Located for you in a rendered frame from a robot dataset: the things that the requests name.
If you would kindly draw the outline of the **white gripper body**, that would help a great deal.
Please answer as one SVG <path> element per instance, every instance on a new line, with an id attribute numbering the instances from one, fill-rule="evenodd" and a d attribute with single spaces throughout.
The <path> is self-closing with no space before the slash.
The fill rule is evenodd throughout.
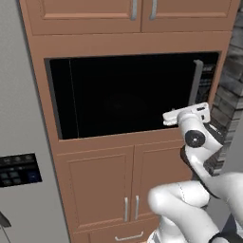
<path id="1" fill-rule="evenodd" d="M 162 114 L 163 124 L 172 126 L 175 124 L 182 125 L 186 120 L 186 115 L 190 112 L 189 108 L 180 108 Z"/>

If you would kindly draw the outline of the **brown cupboard door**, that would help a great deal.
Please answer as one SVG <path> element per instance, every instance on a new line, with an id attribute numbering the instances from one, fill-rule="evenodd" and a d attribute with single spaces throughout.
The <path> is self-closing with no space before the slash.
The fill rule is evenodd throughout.
<path id="1" fill-rule="evenodd" d="M 134 150 L 130 220 L 135 221 L 136 195 L 140 196 L 138 219 L 153 215 L 147 195 L 151 188 L 190 180 L 192 172 L 180 158 L 182 140 L 136 145 Z"/>
<path id="2" fill-rule="evenodd" d="M 34 35 L 111 34 L 140 31 L 130 20 L 132 0 L 23 0 Z"/>
<path id="3" fill-rule="evenodd" d="M 124 146 L 56 157 L 68 227 L 73 233 L 127 223 L 134 148 Z M 124 198 L 128 218 L 124 222 Z"/>
<path id="4" fill-rule="evenodd" d="M 158 0 L 150 20 L 152 0 L 142 0 L 142 32 L 230 31 L 240 0 Z"/>

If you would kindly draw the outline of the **brown drawer front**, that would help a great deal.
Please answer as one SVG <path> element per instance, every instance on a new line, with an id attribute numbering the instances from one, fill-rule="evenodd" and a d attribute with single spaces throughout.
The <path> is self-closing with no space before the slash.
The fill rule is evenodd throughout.
<path id="1" fill-rule="evenodd" d="M 159 219 L 152 217 L 137 222 L 125 223 L 117 226 L 103 228 L 101 230 L 90 233 L 90 243 L 141 243 L 148 239 L 149 235 L 159 225 Z M 141 238 L 117 242 L 114 236 L 127 237 L 130 235 L 139 234 L 144 231 Z"/>

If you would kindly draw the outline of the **grey fridge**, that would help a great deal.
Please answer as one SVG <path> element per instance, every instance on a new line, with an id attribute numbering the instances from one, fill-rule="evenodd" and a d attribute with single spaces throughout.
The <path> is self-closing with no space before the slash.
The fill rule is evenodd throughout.
<path id="1" fill-rule="evenodd" d="M 42 181 L 0 188 L 0 243 L 70 243 L 17 0 L 0 0 L 0 157 L 33 153 Z"/>

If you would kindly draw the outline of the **brown cabinet frame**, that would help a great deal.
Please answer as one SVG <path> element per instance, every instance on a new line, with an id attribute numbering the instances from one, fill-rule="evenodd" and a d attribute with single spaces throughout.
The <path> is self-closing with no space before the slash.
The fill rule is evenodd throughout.
<path id="1" fill-rule="evenodd" d="M 27 5 L 20 6 L 57 179 L 60 154 L 184 145 L 162 114 L 191 106 L 194 60 L 203 62 L 195 104 L 211 109 L 232 30 L 142 32 L 141 3 L 139 32 L 34 35 Z M 73 233 L 67 222 L 71 243 L 90 243 L 90 233 L 112 226 Z"/>

